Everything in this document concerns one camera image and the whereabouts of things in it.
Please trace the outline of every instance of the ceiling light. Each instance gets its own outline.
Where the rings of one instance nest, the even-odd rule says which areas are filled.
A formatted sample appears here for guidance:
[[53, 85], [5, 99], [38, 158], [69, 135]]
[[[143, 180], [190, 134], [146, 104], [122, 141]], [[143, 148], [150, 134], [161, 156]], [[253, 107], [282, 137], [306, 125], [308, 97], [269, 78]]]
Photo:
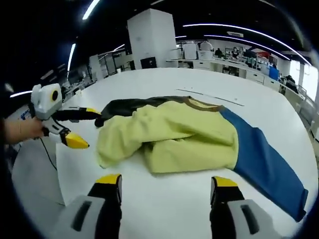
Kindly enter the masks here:
[[271, 3], [269, 3], [269, 2], [267, 2], [265, 0], [259, 0], [259, 1], [265, 3], [265, 4], [269, 5], [269, 6], [272, 6], [272, 7], [276, 8], [274, 5], [272, 5]]
[[155, 2], [151, 3], [151, 5], [158, 4], [158, 3], [160, 3], [161, 1], [165, 1], [165, 0], [158, 0], [158, 1], [155, 1]]
[[119, 46], [119, 47], [115, 48], [113, 51], [117, 51], [117, 50], [119, 50], [120, 48], [122, 48], [123, 46], [125, 46], [125, 44], [123, 44], [122, 46]]
[[44, 76], [42, 76], [40, 79], [44, 80], [45, 78], [47, 78], [48, 76], [53, 74], [53, 70], [48, 71]]
[[272, 36], [269, 36], [267, 34], [264, 34], [262, 32], [259, 32], [259, 31], [255, 31], [255, 30], [252, 30], [252, 29], [249, 29], [249, 28], [244, 28], [244, 27], [241, 27], [241, 26], [233, 26], [233, 25], [225, 25], [225, 24], [217, 24], [217, 23], [200, 23], [200, 24], [190, 24], [190, 25], [184, 25], [183, 27], [188, 27], [188, 26], [226, 26], [226, 27], [233, 27], [233, 28], [237, 28], [237, 29], [241, 29], [241, 30], [246, 30], [246, 31], [251, 31], [251, 32], [254, 32], [254, 33], [257, 33], [257, 34], [260, 34], [260, 35], [263, 35], [265, 37], [268, 37], [280, 44], [282, 44], [283, 46], [289, 48], [290, 50], [292, 50], [293, 52], [295, 52], [297, 55], [299, 55], [305, 62], [307, 62], [309, 65], [311, 65], [311, 63], [309, 61], [307, 61], [307, 59], [305, 57], [302, 56], [302, 54], [300, 54], [298, 51], [294, 50], [293, 48], [291, 48], [290, 46], [288, 46], [287, 44], [281, 42], [280, 40], [272, 37]]
[[252, 41], [247, 41], [247, 40], [244, 40], [244, 39], [241, 39], [241, 38], [230, 37], [230, 36], [219, 36], [219, 35], [204, 35], [204, 36], [221, 37], [221, 38], [234, 39], [234, 40], [238, 40], [238, 41], [244, 41], [244, 42], [251, 43], [251, 44], [254, 44], [254, 45], [257, 45], [257, 46], [261, 46], [261, 47], [263, 47], [263, 48], [265, 48], [265, 49], [267, 49], [267, 50], [270, 50], [270, 51], [272, 51], [272, 52], [274, 52], [274, 53], [276, 53], [276, 54], [278, 54], [278, 55], [284, 57], [284, 58], [287, 59], [287, 60], [290, 60], [287, 56], [284, 56], [283, 54], [279, 53], [278, 51], [275, 51], [275, 50], [273, 50], [273, 49], [271, 49], [271, 48], [269, 48], [269, 47], [267, 47], [267, 46], [263, 46], [263, 45], [260, 45], [260, 44], [258, 44], [258, 43], [252, 42]]
[[72, 45], [71, 47], [71, 52], [70, 52], [70, 56], [69, 56], [69, 62], [68, 62], [68, 71], [70, 71], [70, 66], [71, 66], [71, 61], [72, 61], [72, 56], [73, 56], [73, 52], [75, 49], [75, 43]]
[[10, 84], [5, 83], [4, 84], [4, 88], [5, 88], [6, 91], [13, 93], [13, 88], [12, 88], [12, 86]]
[[29, 93], [32, 93], [32, 91], [24, 91], [24, 92], [16, 93], [16, 94], [11, 95], [10, 98], [16, 97], [16, 96], [21, 96], [24, 94], [29, 94]]
[[99, 58], [99, 60], [101, 60], [102, 58], [104, 58], [104, 57], [106, 57], [108, 54], [106, 54], [106, 55], [103, 55], [101, 58]]
[[88, 17], [90, 16], [91, 12], [93, 11], [93, 9], [95, 8], [95, 6], [99, 3], [100, 0], [93, 0], [91, 2], [91, 4], [89, 5], [88, 9], [86, 10], [82, 20], [86, 20], [88, 19]]

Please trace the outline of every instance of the clothing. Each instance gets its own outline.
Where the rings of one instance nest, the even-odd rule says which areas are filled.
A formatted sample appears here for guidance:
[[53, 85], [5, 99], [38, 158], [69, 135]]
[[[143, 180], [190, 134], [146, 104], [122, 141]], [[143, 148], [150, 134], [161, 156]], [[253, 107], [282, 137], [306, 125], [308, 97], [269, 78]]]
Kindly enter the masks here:
[[236, 52], [232, 51], [231, 54], [232, 54], [233, 58], [237, 58], [238, 55], [239, 55], [239, 52], [238, 51], [236, 51]]
[[287, 81], [286, 86], [287, 86], [289, 89], [291, 89], [293, 92], [295, 92], [297, 95], [299, 94], [298, 89], [297, 89], [297, 86], [296, 86], [294, 83], [292, 83], [292, 82], [290, 82], [290, 81]]
[[228, 168], [296, 221], [308, 191], [260, 129], [223, 106], [191, 97], [110, 102], [96, 125], [99, 164], [107, 167], [143, 148], [152, 173]]
[[221, 52], [221, 50], [219, 50], [219, 49], [217, 49], [216, 51], [215, 51], [215, 55], [216, 56], [220, 56], [220, 55], [222, 55], [223, 53]]

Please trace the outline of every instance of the yellow garment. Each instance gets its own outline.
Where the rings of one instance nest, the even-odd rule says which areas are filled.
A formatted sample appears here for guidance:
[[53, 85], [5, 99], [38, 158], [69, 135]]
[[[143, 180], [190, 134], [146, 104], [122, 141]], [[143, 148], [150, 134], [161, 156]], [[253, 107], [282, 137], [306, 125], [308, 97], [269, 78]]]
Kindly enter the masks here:
[[145, 143], [146, 163], [154, 173], [233, 169], [238, 155], [235, 127], [207, 105], [189, 105], [168, 101], [139, 108], [131, 117], [112, 117], [99, 133], [99, 164], [118, 163]]

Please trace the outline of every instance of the human hand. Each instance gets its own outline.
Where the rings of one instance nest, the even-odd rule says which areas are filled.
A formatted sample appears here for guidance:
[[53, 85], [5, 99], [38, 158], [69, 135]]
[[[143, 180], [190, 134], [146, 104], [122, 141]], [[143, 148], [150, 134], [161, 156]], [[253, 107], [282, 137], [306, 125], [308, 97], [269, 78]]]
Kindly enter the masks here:
[[43, 125], [38, 118], [5, 121], [5, 140], [9, 144], [19, 143], [21, 141], [43, 137]]
[[37, 117], [26, 119], [21, 122], [20, 133], [25, 139], [43, 137], [42, 121]]

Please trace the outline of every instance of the white cabinet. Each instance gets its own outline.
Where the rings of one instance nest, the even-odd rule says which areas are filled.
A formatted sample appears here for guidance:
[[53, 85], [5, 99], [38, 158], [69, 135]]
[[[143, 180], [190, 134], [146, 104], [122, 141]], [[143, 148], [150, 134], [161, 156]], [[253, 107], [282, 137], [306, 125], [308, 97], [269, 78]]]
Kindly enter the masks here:
[[258, 74], [255, 72], [247, 71], [246, 79], [255, 81], [259, 84], [264, 83], [264, 76], [262, 75], [262, 73]]
[[269, 77], [265, 77], [264, 86], [267, 86], [267, 87], [279, 92], [280, 83], [278, 81], [275, 81], [275, 80], [269, 78]]
[[201, 62], [201, 61], [194, 61], [194, 69], [201, 69], [211, 71], [211, 63], [210, 62]]
[[219, 63], [212, 63], [212, 71], [223, 73], [223, 65]]

